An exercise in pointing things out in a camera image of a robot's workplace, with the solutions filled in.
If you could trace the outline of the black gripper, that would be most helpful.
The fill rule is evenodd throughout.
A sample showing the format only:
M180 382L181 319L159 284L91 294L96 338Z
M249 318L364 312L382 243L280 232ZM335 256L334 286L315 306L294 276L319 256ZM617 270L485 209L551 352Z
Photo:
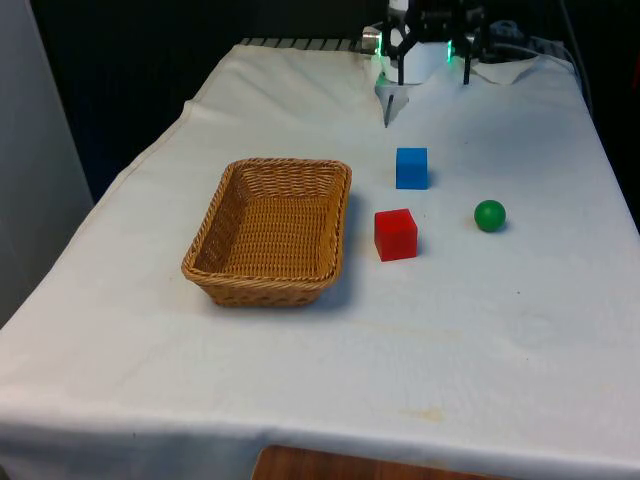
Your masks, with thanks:
M396 63L397 83L418 84L414 67L407 60L409 52L421 38L421 26L426 31L452 31L451 52L464 61L463 84L468 85L471 61L482 58L489 48L489 24L482 1L420 0L414 2L418 13L402 16L389 13L382 23L382 53ZM400 33L400 43L394 45L392 31Z

